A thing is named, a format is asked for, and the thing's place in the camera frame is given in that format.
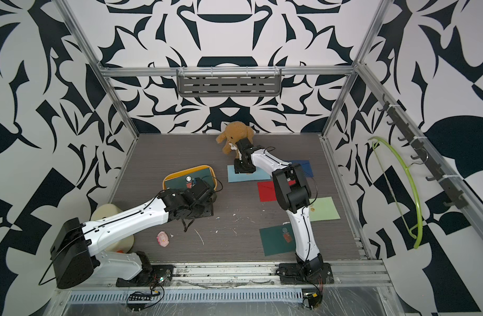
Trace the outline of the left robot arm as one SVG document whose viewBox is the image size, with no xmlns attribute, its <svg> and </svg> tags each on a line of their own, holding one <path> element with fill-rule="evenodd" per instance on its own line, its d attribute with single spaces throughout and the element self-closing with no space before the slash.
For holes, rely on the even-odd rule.
<svg viewBox="0 0 483 316">
<path fill-rule="evenodd" d="M 215 188 L 214 182 L 196 178 L 189 188 L 161 190 L 149 201 L 110 217 L 66 221 L 50 251 L 57 288 L 73 288 L 92 276 L 116 278 L 123 287 L 150 283 L 155 273 L 144 252 L 123 254 L 108 247 L 170 221 L 181 221 L 189 229 L 196 219 L 212 216 Z"/>
</svg>

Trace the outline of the light blue envelope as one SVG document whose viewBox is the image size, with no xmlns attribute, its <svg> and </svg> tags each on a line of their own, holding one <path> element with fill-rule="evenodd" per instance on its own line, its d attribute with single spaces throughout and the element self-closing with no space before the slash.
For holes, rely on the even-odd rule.
<svg viewBox="0 0 483 316">
<path fill-rule="evenodd" d="M 271 176 L 259 167 L 257 167 L 256 171 L 253 172 L 253 173 L 235 173 L 234 166 L 228 165 L 227 171 L 228 171 L 228 182 L 229 183 L 247 182 L 247 181 L 262 181 L 262 180 L 270 180 L 271 179 Z"/>
</svg>

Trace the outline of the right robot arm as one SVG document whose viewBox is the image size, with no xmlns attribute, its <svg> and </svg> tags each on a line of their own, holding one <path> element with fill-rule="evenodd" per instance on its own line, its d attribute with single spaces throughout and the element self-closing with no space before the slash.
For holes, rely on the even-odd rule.
<svg viewBox="0 0 483 316">
<path fill-rule="evenodd" d="M 228 147 L 237 154 L 234 160 L 236 173 L 252 173 L 261 169 L 271 176 L 276 200 L 290 219 L 297 267 L 293 272 L 279 268 L 277 274 L 287 280 L 318 284 L 324 271 L 324 261 L 312 231 L 312 192 L 303 167 L 273 156 L 266 148 L 253 145 L 248 138 L 230 143 Z"/>
</svg>

